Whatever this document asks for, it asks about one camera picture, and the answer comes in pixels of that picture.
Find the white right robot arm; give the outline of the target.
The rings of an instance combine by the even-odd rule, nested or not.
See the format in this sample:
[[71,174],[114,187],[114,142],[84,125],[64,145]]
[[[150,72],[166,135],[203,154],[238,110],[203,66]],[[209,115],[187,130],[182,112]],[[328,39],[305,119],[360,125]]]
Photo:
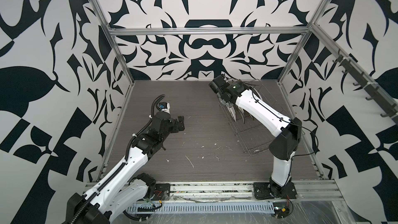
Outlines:
[[302,136],[302,122],[289,118],[266,104],[253,85],[241,80],[227,80],[220,75],[209,83],[219,102],[243,116],[248,113],[270,131],[275,138],[268,146],[273,155],[273,170],[268,183],[254,183],[257,200],[296,199],[297,191],[291,178],[292,162]]

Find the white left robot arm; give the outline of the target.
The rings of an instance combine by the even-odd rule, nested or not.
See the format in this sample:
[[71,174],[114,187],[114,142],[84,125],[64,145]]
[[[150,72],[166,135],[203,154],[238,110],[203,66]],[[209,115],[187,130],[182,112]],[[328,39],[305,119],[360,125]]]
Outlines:
[[156,181],[146,173],[137,175],[172,133],[184,131],[184,117],[172,118],[165,95],[151,105],[147,124],[133,134],[124,157],[111,171],[83,195],[74,194],[67,202],[67,224],[111,224],[139,200],[151,199]]

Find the square white plate black underside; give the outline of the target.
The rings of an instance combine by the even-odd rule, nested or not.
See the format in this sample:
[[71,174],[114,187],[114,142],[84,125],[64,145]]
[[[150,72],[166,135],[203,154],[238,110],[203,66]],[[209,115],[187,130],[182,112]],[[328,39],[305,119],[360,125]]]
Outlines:
[[239,113],[238,108],[235,105],[229,105],[229,106],[227,106],[227,110],[230,113],[232,120],[234,122],[236,122],[237,121],[237,113]]

